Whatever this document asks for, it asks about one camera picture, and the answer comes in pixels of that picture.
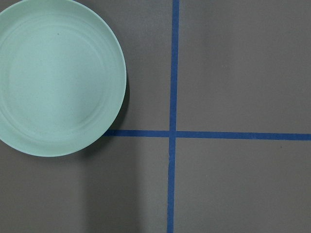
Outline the light green plate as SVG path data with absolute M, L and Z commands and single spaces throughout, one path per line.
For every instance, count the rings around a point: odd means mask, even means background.
M 0 138 L 42 157 L 77 152 L 112 125 L 126 65 L 107 23 L 74 0 L 22 0 L 0 14 Z

